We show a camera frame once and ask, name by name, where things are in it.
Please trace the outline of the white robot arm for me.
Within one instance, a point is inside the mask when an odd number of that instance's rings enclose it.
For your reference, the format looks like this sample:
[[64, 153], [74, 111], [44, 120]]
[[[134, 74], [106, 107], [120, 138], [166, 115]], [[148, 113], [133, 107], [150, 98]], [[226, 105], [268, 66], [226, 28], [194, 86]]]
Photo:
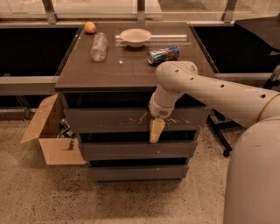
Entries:
[[155, 76], [150, 141], [184, 94], [239, 123], [246, 130], [228, 163], [223, 224], [280, 224], [280, 94], [201, 76], [191, 61], [166, 61]]

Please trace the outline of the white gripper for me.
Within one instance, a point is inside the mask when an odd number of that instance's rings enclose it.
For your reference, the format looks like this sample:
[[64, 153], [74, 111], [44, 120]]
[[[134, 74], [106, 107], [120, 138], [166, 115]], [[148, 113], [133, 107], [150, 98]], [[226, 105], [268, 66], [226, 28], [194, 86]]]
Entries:
[[185, 93], [168, 90], [158, 85], [152, 94], [148, 108], [155, 119], [150, 122], [150, 142], [158, 142], [161, 133], [165, 128], [165, 118], [168, 118], [175, 108], [176, 101]]

